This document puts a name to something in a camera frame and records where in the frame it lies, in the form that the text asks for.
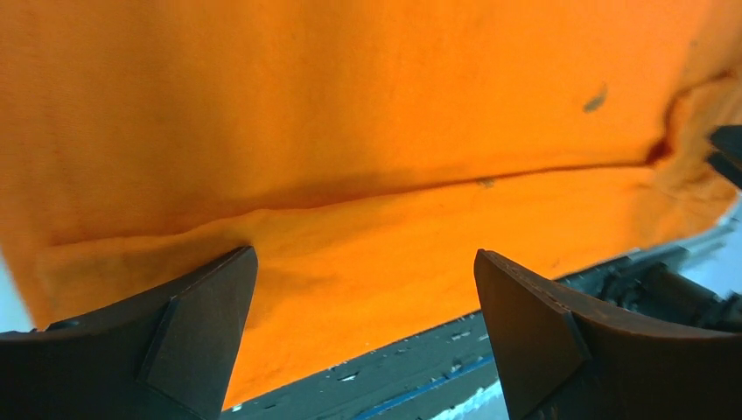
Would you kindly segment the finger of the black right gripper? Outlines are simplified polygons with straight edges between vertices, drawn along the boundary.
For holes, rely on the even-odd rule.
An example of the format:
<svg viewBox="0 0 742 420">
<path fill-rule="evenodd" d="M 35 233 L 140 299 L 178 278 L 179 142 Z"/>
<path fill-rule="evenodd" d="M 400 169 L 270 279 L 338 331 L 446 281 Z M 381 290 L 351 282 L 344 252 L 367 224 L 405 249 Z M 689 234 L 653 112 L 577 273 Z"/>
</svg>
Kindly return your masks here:
<svg viewBox="0 0 742 420">
<path fill-rule="evenodd" d="M 711 167 L 738 189 L 741 183 L 741 125 L 719 126 L 710 135 L 713 151 L 707 157 Z"/>
</svg>

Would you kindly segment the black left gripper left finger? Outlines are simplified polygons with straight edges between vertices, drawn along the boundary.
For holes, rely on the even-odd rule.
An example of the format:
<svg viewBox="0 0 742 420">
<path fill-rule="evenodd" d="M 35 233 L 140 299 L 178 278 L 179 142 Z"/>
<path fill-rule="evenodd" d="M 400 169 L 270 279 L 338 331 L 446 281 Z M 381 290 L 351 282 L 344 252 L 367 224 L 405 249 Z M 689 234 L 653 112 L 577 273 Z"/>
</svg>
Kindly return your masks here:
<svg viewBox="0 0 742 420">
<path fill-rule="evenodd" d="M 43 331 L 3 333 L 2 418 L 218 418 L 257 268 L 236 248 Z"/>
</svg>

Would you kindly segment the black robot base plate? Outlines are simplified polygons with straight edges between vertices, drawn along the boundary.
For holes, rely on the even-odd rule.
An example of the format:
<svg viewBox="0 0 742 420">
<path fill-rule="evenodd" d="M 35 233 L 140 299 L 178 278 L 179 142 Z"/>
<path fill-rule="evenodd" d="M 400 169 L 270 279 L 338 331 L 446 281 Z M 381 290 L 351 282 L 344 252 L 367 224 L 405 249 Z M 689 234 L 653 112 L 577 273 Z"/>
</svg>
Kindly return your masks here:
<svg viewBox="0 0 742 420">
<path fill-rule="evenodd" d="M 481 308 L 224 411 L 226 419 L 738 419 L 741 296 L 682 269 L 737 229 L 547 280 L 493 252 Z"/>
</svg>

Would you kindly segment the orange t shirt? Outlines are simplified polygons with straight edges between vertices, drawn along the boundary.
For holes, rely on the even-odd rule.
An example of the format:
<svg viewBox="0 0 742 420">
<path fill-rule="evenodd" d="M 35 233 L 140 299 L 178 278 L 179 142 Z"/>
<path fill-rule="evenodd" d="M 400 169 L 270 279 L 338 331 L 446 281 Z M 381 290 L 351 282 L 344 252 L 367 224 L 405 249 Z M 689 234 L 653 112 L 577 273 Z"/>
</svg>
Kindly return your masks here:
<svg viewBox="0 0 742 420">
<path fill-rule="evenodd" d="M 738 1 L 4 1 L 1 250 L 44 327 L 242 244 L 240 403 L 710 228 Z"/>
</svg>

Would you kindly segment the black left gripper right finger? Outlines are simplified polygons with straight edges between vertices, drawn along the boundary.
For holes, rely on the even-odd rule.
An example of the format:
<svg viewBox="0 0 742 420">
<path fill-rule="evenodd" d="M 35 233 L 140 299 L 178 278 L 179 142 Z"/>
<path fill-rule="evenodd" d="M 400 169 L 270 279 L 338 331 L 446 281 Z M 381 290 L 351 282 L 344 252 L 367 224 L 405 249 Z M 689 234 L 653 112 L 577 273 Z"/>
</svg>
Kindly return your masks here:
<svg viewBox="0 0 742 420">
<path fill-rule="evenodd" d="M 480 250 L 474 277 L 513 419 L 738 419 L 741 296 L 678 272 L 683 248 L 549 280 Z"/>
</svg>

